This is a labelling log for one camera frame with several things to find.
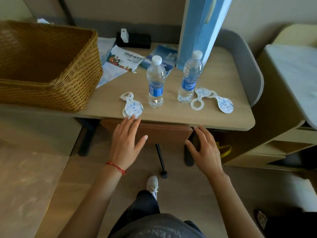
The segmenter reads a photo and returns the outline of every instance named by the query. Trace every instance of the white sneaker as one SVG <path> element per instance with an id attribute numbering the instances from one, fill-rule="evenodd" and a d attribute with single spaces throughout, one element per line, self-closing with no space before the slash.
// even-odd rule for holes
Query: white sneaker
<path id="1" fill-rule="evenodd" d="M 151 176 L 146 183 L 146 190 L 149 191 L 157 200 L 157 192 L 159 188 L 159 181 L 156 176 Z"/>

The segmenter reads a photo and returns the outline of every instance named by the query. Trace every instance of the hand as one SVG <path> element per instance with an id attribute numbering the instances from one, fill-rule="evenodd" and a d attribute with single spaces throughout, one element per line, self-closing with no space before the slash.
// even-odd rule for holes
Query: hand
<path id="1" fill-rule="evenodd" d="M 117 125 L 112 137 L 109 161 L 124 170 L 133 164 L 148 138 L 147 135 L 143 136 L 134 146 L 135 134 L 141 122 L 140 119 L 134 122 L 134 119 L 134 115 L 130 119 L 126 116 Z"/>
<path id="2" fill-rule="evenodd" d="M 194 127 L 194 130 L 200 140 L 200 152 L 196 150 L 189 140 L 186 140 L 185 144 L 192 154 L 198 168 L 207 176 L 208 179 L 224 174 L 221 166 L 220 152 L 217 148 L 214 137 L 201 125 L 199 128 Z"/>

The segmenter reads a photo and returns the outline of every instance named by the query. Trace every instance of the wicker basket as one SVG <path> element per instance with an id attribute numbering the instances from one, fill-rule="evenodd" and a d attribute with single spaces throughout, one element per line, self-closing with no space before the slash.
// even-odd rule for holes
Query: wicker basket
<path id="1" fill-rule="evenodd" d="M 79 112 L 101 75 L 96 31 L 0 21 L 0 102 Z"/>

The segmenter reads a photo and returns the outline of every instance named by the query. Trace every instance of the water bottle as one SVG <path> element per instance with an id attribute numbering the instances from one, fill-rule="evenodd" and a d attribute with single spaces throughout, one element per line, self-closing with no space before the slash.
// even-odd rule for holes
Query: water bottle
<path id="1" fill-rule="evenodd" d="M 203 64 L 200 61 L 202 56 L 201 51 L 193 51 L 192 58 L 185 63 L 183 81 L 177 97 L 182 103 L 190 102 L 193 97 L 196 81 L 203 70 Z"/>
<path id="2" fill-rule="evenodd" d="M 166 70 L 160 56 L 152 57 L 152 64 L 147 69 L 146 76 L 149 81 L 149 105 L 158 108 L 164 102 L 163 88 L 166 79 Z"/>

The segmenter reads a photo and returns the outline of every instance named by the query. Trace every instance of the gray t-shirt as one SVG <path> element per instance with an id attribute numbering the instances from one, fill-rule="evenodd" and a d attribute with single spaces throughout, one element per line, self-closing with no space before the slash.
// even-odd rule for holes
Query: gray t-shirt
<path id="1" fill-rule="evenodd" d="M 111 238 L 205 238 L 203 234 L 170 214 L 145 216 L 127 224 Z"/>

